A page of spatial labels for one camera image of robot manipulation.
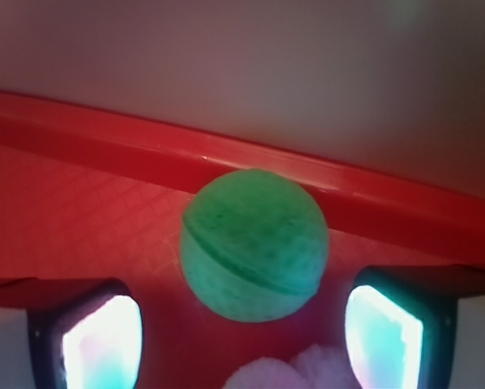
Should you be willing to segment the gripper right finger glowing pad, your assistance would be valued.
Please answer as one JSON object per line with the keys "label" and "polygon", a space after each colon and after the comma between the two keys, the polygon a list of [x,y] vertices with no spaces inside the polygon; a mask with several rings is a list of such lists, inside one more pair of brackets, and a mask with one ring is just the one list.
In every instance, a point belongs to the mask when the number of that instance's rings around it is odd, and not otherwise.
{"label": "gripper right finger glowing pad", "polygon": [[365,267],[345,338],[362,388],[485,388],[485,265]]}

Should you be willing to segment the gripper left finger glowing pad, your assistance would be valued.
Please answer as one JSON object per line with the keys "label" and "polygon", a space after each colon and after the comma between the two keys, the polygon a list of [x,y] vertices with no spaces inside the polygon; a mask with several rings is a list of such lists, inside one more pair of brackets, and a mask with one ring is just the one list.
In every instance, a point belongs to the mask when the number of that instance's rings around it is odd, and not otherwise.
{"label": "gripper left finger glowing pad", "polygon": [[115,278],[0,278],[0,388],[133,388],[142,314]]}

